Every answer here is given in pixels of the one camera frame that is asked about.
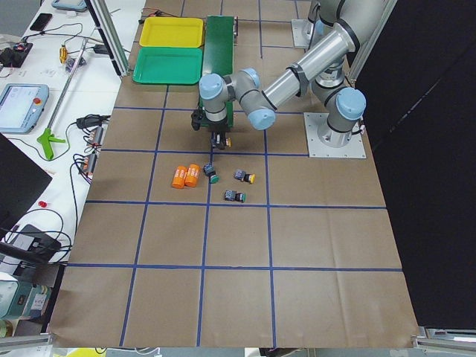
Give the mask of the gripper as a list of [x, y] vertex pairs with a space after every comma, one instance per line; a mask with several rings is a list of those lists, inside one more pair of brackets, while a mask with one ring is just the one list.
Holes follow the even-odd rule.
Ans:
[[200, 130], [202, 127], [208, 128], [211, 133], [210, 145], [212, 149], [226, 148], [227, 137], [224, 132], [228, 131], [228, 117], [218, 121], [210, 120], [206, 116], [206, 112], [202, 108], [195, 109], [191, 114], [191, 126], [195, 131]]

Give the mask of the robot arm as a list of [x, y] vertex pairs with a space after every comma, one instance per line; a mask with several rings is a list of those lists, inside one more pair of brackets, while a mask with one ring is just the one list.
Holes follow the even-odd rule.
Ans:
[[333, 23], [323, 20], [320, 15], [321, 3], [317, 0], [311, 0], [309, 7], [307, 25], [303, 35], [309, 40], [309, 48], [319, 42], [327, 35], [333, 27]]
[[227, 144], [227, 103], [237, 101], [251, 125], [264, 130], [275, 122], [281, 104], [311, 89], [329, 112], [326, 122], [318, 127], [319, 139], [329, 147], [347, 145], [364, 113], [366, 99], [358, 89], [344, 85], [343, 61], [371, 37], [384, 8], [383, 1], [312, 1], [308, 12], [312, 35], [303, 57], [266, 89], [260, 89], [260, 78], [253, 68], [224, 76], [202, 76], [200, 107], [191, 115], [193, 129], [208, 125], [213, 147], [222, 149]]

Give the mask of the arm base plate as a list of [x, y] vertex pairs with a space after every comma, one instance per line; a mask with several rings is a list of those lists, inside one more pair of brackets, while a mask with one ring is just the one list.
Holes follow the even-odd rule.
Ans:
[[361, 133], [356, 123], [350, 132], [333, 131], [328, 123], [328, 113], [305, 112], [304, 123], [310, 158], [365, 159]]
[[291, 20], [292, 37], [295, 48], [308, 48], [311, 42], [314, 23], [308, 19]]

